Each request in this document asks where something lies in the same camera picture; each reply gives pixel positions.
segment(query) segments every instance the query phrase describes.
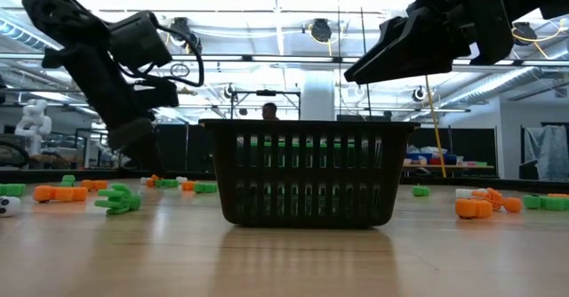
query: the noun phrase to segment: black plastic basket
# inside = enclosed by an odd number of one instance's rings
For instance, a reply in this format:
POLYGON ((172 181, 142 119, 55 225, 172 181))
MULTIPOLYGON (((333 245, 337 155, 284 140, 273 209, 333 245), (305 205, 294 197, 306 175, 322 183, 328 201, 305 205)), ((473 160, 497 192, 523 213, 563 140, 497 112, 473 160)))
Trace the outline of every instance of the black plastic basket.
POLYGON ((223 215, 258 227, 365 228, 391 219, 415 123, 202 120, 223 215))

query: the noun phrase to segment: basket rim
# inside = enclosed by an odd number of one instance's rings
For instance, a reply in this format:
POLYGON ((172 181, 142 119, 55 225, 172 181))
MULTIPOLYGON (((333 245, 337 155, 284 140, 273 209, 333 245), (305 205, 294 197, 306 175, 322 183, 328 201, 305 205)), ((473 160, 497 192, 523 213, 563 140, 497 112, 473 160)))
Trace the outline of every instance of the basket rim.
POLYGON ((339 122, 339 121, 324 121, 324 120, 242 120, 242 119, 200 119, 200 125, 207 126, 243 126, 244 124, 251 125, 273 125, 273 126, 314 126, 327 125, 335 127, 369 127, 369 128, 407 128, 412 131, 421 127, 420 123, 414 122, 339 122))

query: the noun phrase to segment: orange plastic toy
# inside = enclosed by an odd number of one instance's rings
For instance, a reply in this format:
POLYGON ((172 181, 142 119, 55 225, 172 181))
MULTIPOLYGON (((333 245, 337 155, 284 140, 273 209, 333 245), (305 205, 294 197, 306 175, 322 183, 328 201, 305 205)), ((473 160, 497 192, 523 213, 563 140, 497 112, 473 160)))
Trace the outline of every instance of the orange plastic toy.
POLYGON ((522 201, 519 198, 508 197, 504 199, 501 193, 494 189, 488 189, 487 194, 481 191, 473 191, 472 195, 492 204, 495 211, 499 211, 503 206, 510 213, 519 213, 522 210, 522 201))
POLYGON ((461 218, 490 218, 492 217, 492 204, 485 200, 458 198, 454 211, 461 218))
POLYGON ((89 190, 85 187, 37 186, 34 190, 34 200, 40 203, 47 203, 50 200, 85 201, 88 192, 89 190))
POLYGON ((152 175, 150 176, 150 179, 146 181, 146 185, 148 187, 154 187, 154 184, 157 180, 160 180, 161 178, 156 176, 156 175, 152 175))
POLYGON ((81 181, 81 187, 89 191, 107 189, 107 181, 81 181))
POLYGON ((181 183, 181 189, 186 191, 194 191, 194 186, 196 183, 194 181, 186 181, 181 183))

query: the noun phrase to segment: green plastic toy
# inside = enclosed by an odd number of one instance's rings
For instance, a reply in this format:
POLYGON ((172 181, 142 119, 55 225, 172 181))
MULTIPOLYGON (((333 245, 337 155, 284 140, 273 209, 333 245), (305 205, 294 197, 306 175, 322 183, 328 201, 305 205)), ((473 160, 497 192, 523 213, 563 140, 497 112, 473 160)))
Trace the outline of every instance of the green plastic toy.
POLYGON ((179 182, 177 180, 157 180, 154 181, 154 187, 156 188, 176 188, 179 182))
POLYGON ((73 187, 75 185, 75 176, 74 175, 64 175, 61 178, 60 186, 62 187, 73 187))
POLYGON ((217 184, 197 182, 196 185, 194 185, 194 191, 197 194, 214 193, 217 192, 217 184))
POLYGON ((430 188, 423 187, 423 186, 414 186, 413 187, 413 196, 415 197, 425 197, 430 195, 430 188))
POLYGON ((569 211, 569 198, 525 195, 524 206, 526 209, 569 211))
POLYGON ((99 190, 98 195, 108 199, 95 201, 95 206, 108 208, 107 214, 128 213, 140 209, 140 195, 133 194, 124 184, 114 184, 110 187, 112 190, 99 190))
POLYGON ((0 184, 0 196, 22 197, 26 190, 24 184, 0 184))
POLYGON ((540 209, 541 208, 541 198, 536 195, 525 195, 524 196, 524 207, 525 209, 540 209))

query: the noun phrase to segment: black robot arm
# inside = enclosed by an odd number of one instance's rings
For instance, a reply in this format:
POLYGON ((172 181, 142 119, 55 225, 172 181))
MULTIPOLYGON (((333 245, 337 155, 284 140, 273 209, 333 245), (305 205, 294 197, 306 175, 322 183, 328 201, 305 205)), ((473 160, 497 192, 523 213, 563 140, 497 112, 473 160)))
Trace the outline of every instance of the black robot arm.
POLYGON ((59 51, 46 49, 42 66, 64 67, 68 71, 107 125, 108 145, 112 149, 120 149, 151 172, 163 175, 151 109, 179 105, 176 85, 171 80, 192 86, 204 83, 202 58, 189 38, 175 29, 160 26, 152 12, 139 12, 117 23, 108 23, 76 0, 22 0, 22 4, 34 26, 64 47, 59 51), (188 42, 199 67, 197 83, 149 74, 153 67, 172 61, 157 29, 188 42), (147 70, 139 70, 148 64, 147 70), (143 79, 139 84, 152 87, 152 93, 134 90, 134 85, 127 84, 123 75, 143 79))
POLYGON ((514 44, 512 21, 540 8, 550 19, 569 12, 569 0, 416 0, 408 18, 380 25, 380 41, 345 73, 348 81, 369 84, 449 72, 453 60, 469 56, 473 65, 508 57, 514 44))

